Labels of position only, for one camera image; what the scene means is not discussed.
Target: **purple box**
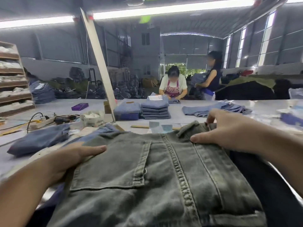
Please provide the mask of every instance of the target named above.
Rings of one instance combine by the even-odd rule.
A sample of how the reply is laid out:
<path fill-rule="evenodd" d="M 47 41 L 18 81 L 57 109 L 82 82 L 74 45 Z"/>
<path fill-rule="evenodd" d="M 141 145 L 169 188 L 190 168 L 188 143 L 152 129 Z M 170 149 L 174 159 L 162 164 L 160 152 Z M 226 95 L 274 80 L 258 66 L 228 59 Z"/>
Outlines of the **purple box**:
<path fill-rule="evenodd" d="M 89 103 L 79 103 L 73 107 L 71 107 L 72 111 L 81 111 L 84 108 L 87 108 L 89 106 Z"/>

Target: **fluorescent light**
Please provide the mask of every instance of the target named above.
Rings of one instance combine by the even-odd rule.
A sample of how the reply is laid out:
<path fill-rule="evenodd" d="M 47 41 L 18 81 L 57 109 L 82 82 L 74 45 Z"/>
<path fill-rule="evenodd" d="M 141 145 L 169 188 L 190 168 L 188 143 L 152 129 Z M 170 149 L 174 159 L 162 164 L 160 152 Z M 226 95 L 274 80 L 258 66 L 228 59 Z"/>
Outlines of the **fluorescent light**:
<path fill-rule="evenodd" d="M 195 36 L 203 36 L 203 37 L 212 37 L 210 35 L 206 35 L 206 34 L 201 34 L 201 33 L 164 33 L 164 34 L 160 34 L 160 36 L 171 36 L 171 35 L 195 35 Z"/>
<path fill-rule="evenodd" d="M 200 2 L 191 4 L 160 6 L 151 8 L 127 9 L 109 12 L 94 13 L 95 20 L 112 19 L 120 17 L 137 17 L 156 14 L 170 14 L 189 11 L 201 11 L 211 9 L 225 9 L 235 7 L 249 7 L 255 3 L 255 0 L 221 0 L 211 2 Z"/>
<path fill-rule="evenodd" d="M 0 21 L 0 29 L 74 22 L 73 16 Z"/>
<path fill-rule="evenodd" d="M 299 3 L 303 2 L 303 0 L 288 0 L 286 3 Z"/>

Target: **cable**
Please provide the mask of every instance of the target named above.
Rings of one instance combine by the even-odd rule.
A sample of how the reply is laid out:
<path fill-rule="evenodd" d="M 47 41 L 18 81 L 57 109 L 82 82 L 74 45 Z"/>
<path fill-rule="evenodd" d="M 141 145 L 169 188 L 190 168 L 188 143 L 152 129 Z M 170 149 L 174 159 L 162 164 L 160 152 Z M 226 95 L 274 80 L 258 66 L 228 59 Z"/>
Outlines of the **cable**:
<path fill-rule="evenodd" d="M 26 133 L 28 133 L 28 128 L 29 128 L 29 124 L 31 123 L 31 120 L 35 117 L 35 115 L 37 115 L 37 114 L 41 114 L 42 116 L 43 116 L 43 114 L 41 113 L 41 112 L 37 112 L 36 114 L 34 114 L 32 117 L 31 117 L 31 119 L 29 120 L 29 122 L 28 122 L 28 125 L 27 125 L 27 128 L 26 128 Z"/>

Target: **back pocket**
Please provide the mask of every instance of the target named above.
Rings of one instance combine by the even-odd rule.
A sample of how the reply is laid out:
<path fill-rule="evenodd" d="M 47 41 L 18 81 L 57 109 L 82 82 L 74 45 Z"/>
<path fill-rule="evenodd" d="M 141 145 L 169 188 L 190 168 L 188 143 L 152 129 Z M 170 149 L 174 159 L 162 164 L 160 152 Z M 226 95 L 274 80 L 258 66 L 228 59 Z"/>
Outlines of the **back pocket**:
<path fill-rule="evenodd" d="M 76 168 L 70 191 L 143 186 L 150 145 L 126 140 L 109 144 L 107 151 Z"/>

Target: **clothing bundle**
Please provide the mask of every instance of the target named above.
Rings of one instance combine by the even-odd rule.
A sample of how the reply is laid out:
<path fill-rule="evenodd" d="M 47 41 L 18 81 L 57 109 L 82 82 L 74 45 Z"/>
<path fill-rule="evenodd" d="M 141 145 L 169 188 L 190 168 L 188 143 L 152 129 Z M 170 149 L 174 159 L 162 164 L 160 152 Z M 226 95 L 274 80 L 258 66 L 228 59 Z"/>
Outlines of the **clothing bundle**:
<path fill-rule="evenodd" d="M 141 115 L 144 119 L 170 119 L 168 111 L 169 99 L 163 96 L 162 100 L 150 100 L 147 97 L 144 103 L 141 103 Z"/>
<path fill-rule="evenodd" d="M 114 109 L 116 120 L 138 120 L 141 105 L 133 101 L 124 100 Z"/>
<path fill-rule="evenodd" d="M 0 92 L 0 98 L 8 97 L 8 96 L 17 96 L 29 94 L 30 91 L 28 88 L 15 87 L 13 91 L 2 91 Z"/>
<path fill-rule="evenodd" d="M 206 76 L 207 76 L 207 72 L 205 73 L 195 73 L 192 77 L 191 77 L 191 86 L 195 87 L 196 84 L 201 84 L 204 83 L 206 81 Z"/>
<path fill-rule="evenodd" d="M 12 110 L 17 110 L 22 107 L 27 107 L 33 105 L 34 102 L 31 100 L 25 100 L 23 102 L 15 102 L 11 103 L 9 105 L 1 106 L 0 107 L 0 113 L 6 112 L 6 111 L 12 111 Z"/>
<path fill-rule="evenodd" d="M 5 60 L 0 61 L 0 68 L 21 68 L 21 65 L 17 62 Z"/>
<path fill-rule="evenodd" d="M 45 129 L 31 131 L 17 140 L 7 151 L 15 156 L 36 153 L 46 147 L 56 145 L 68 139 L 69 124 L 60 124 Z"/>
<path fill-rule="evenodd" d="M 1 76 L 0 77 L 0 82 L 15 82 L 15 81 L 26 81 L 26 78 L 24 75 Z"/>
<path fill-rule="evenodd" d="M 194 115 L 196 117 L 207 117 L 211 109 L 222 109 L 229 112 L 243 114 L 249 114 L 252 112 L 252 110 L 246 108 L 245 106 L 240 106 L 229 102 L 218 102 L 214 105 L 203 107 L 182 107 L 182 111 L 185 115 Z"/>
<path fill-rule="evenodd" d="M 48 83 L 35 81 L 29 85 L 29 90 L 33 95 L 35 104 L 49 103 L 56 99 L 53 88 Z"/>

